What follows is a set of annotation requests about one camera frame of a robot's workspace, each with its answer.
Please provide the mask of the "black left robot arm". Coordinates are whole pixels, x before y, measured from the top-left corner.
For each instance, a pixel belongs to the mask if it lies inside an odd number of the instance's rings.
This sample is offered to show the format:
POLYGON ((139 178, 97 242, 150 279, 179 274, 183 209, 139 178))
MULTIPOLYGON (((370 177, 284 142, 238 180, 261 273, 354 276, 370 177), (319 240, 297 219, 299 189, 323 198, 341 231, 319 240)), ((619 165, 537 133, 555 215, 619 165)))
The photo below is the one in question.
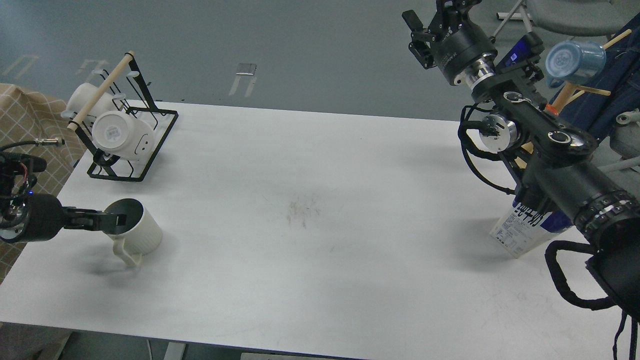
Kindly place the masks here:
POLYGON ((62 229, 114 232, 133 215, 122 210, 105 212, 62 206, 52 194, 34 193, 37 174, 47 168, 45 159, 10 152, 20 146, 61 146, 61 137, 36 138, 1 146, 1 240, 30 243, 50 240, 62 229))

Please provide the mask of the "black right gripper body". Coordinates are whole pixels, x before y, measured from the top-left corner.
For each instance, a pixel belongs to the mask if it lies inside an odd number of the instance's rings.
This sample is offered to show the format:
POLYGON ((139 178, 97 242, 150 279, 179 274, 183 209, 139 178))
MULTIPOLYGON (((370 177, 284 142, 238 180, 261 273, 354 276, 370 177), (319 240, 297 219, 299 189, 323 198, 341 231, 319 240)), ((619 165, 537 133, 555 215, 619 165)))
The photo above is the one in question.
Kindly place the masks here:
POLYGON ((476 60, 498 54, 484 30, 471 21, 469 12, 480 0, 437 0, 436 13, 427 28, 433 39, 429 41, 435 65, 446 81, 457 86, 457 80, 476 60))

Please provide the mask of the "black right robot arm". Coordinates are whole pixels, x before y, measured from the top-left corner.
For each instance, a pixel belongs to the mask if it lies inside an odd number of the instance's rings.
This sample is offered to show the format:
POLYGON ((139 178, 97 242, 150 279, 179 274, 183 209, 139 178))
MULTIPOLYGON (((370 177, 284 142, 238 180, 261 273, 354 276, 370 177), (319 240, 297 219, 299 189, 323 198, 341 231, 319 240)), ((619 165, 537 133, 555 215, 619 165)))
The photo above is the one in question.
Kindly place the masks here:
POLYGON ((424 69, 439 68, 452 86, 467 84, 473 105, 464 107, 458 138, 469 155, 501 161, 514 189, 496 186, 540 214, 562 211, 585 243, 552 241, 544 257, 551 280, 571 305, 592 311, 621 309, 621 334, 630 324, 629 358, 639 338, 639 201, 591 162, 595 138, 551 111, 535 89, 542 39, 530 32, 498 63, 498 51, 469 12, 476 0, 437 0, 428 26, 413 10, 402 18, 411 53, 424 69), (558 251, 589 255, 585 266, 606 297, 585 300, 569 287, 558 251))

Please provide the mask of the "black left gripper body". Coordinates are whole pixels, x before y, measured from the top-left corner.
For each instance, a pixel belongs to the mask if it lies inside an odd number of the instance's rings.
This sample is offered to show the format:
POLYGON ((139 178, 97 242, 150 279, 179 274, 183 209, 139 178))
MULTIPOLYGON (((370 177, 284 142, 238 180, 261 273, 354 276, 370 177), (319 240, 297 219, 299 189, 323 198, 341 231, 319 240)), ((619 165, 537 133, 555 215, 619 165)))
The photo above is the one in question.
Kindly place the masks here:
POLYGON ((106 213, 77 207, 62 207, 62 228, 68 230, 105 231, 106 213))

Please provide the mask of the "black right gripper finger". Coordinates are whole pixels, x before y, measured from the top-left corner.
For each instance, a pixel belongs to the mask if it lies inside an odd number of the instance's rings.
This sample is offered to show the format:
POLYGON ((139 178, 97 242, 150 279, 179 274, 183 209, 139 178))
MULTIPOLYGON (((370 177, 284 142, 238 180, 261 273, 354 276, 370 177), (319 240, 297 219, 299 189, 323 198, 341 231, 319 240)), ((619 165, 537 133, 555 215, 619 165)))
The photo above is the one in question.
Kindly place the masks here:
POLYGON ((429 43, 425 41, 430 40, 430 36, 424 33, 411 33, 410 39, 408 49, 416 61, 418 61, 423 69, 434 68, 436 66, 434 55, 432 54, 429 43))
POLYGON ((403 20, 409 28, 412 37, 429 37, 432 34, 414 10, 403 11, 403 20))

